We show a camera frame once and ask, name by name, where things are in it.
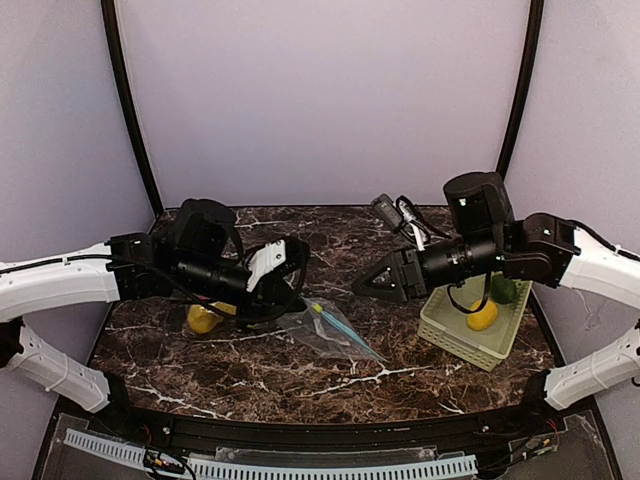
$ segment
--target yellow fruit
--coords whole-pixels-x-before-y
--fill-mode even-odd
[[[471,310],[478,308],[481,302],[482,300],[478,300],[474,303]],[[467,316],[467,325],[470,329],[480,332],[489,328],[496,318],[498,318],[498,307],[491,300],[488,300],[482,310]]]
[[[231,315],[236,314],[236,307],[233,305],[216,302],[213,306]],[[222,320],[223,318],[220,315],[210,312],[200,305],[191,305],[191,307],[189,307],[189,313],[187,314],[187,323],[189,324],[189,328],[200,334],[209,333],[216,327],[216,325],[222,322]]]

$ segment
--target white wall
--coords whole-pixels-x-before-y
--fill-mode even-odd
[[[0,259],[24,260],[146,230],[97,0],[0,2]],[[106,307],[25,318],[86,361]],[[0,478],[27,479],[55,397],[0,373]]]
[[[516,214],[547,211],[640,251],[640,3],[551,0],[507,187]],[[593,294],[538,289],[567,361],[605,346],[640,314]],[[625,478],[640,471],[640,396],[597,396]]]
[[[120,0],[167,205],[442,203],[497,162],[528,0]]]

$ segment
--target dark marble tabletop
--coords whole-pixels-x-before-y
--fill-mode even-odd
[[[424,209],[451,231],[448,210]],[[171,221],[169,214],[159,227]],[[151,298],[118,304],[92,367],[127,383],[139,407],[252,422],[368,423],[472,413],[519,402],[526,379],[553,366],[527,310],[509,357],[487,373],[419,338],[424,301],[395,305],[356,297],[351,282],[388,251],[406,246],[364,207],[238,210],[250,247],[282,235],[309,243],[307,297],[324,297],[388,362],[322,359],[276,324],[251,334],[232,322],[196,335],[186,307]]]

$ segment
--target black pole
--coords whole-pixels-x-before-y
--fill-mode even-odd
[[[131,141],[131,146],[133,147],[133,153],[136,157],[136,163],[138,164],[138,170],[140,171],[140,176],[142,177],[142,182],[147,192],[149,203],[151,204],[153,213],[157,218],[162,214],[162,212],[164,212],[164,207],[160,198],[160,192],[158,191],[158,185],[153,178],[153,171],[151,170],[151,164],[149,163],[149,156],[147,155],[147,150],[144,146],[144,141],[142,140],[140,124],[138,123],[136,109],[133,104],[133,96],[131,94],[131,87],[129,86],[127,70],[124,64],[124,55],[122,53],[122,43],[120,41],[120,30],[118,28],[115,0],[102,0],[102,18],[104,20],[104,30],[107,35],[109,55],[111,56],[111,66],[113,68],[113,75],[116,79],[116,87],[118,89],[118,96],[120,97],[122,114],[124,115],[124,121],[127,124],[129,139]]]
[[[544,9],[544,0],[531,0],[529,8],[529,23],[527,25],[527,33],[524,40],[524,50],[522,52],[522,62],[520,63],[520,73],[518,74],[518,82],[516,83],[516,91],[513,96],[513,105],[511,106],[511,114],[507,123],[507,131],[504,134],[502,150],[498,158],[496,172],[502,178],[507,175],[513,148],[518,138],[518,130],[524,113],[524,106],[527,102],[527,94],[529,93],[529,84],[531,83],[531,75],[533,73],[533,64],[536,59],[536,50],[538,47],[538,37],[540,36],[540,25],[542,24],[542,11]]]

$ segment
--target perforated metal strip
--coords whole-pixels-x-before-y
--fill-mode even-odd
[[[67,429],[65,445],[136,470],[144,470],[144,449]],[[199,480],[440,480],[478,473],[475,455],[387,467],[275,468],[188,459]],[[165,474],[180,478],[178,475]],[[181,478],[190,478],[189,474]]]

